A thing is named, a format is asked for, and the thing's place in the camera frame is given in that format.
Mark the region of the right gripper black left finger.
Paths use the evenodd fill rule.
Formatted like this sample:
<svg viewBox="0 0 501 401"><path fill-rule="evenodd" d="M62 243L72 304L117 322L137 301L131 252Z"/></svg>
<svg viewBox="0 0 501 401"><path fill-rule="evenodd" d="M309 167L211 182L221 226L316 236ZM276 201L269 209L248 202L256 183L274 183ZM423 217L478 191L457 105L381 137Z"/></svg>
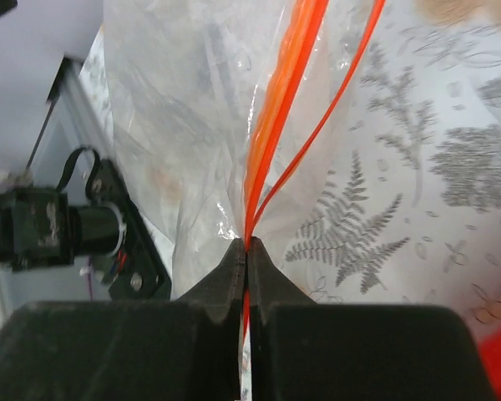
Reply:
<svg viewBox="0 0 501 401"><path fill-rule="evenodd" d="M0 400L237 400L245 248L168 301L33 302L0 330Z"/></svg>

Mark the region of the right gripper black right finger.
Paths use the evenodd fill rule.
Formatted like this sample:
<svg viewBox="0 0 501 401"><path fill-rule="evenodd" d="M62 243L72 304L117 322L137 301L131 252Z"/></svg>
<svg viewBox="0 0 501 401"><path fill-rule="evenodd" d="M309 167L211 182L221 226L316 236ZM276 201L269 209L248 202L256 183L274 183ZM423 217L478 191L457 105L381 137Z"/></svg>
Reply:
<svg viewBox="0 0 501 401"><path fill-rule="evenodd" d="M253 399L495 399L473 337L454 311L315 302L258 238L246 263Z"/></svg>

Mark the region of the clear zip top bag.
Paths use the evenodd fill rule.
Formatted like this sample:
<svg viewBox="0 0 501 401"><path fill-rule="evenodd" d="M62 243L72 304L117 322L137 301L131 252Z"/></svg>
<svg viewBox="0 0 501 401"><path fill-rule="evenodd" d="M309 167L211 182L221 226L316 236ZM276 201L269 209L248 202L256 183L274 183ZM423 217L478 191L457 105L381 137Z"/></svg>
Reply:
<svg viewBox="0 0 501 401"><path fill-rule="evenodd" d="M347 128L381 1L107 1L114 151L173 244L170 296L233 241L278 262Z"/></svg>

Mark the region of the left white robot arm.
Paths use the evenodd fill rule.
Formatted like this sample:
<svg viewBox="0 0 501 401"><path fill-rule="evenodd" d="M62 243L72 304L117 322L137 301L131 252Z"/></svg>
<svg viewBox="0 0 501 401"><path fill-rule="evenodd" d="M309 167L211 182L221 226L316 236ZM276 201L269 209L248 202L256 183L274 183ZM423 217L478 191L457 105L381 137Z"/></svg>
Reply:
<svg viewBox="0 0 501 401"><path fill-rule="evenodd" d="M85 195L86 206L71 206L64 192L79 156L94 156ZM46 266L68 266L77 256L114 256L126 237L124 213L97 196L96 175L103 159L91 146L81 146L66 160L56 186L17 187L0 194L0 264L22 272Z"/></svg>

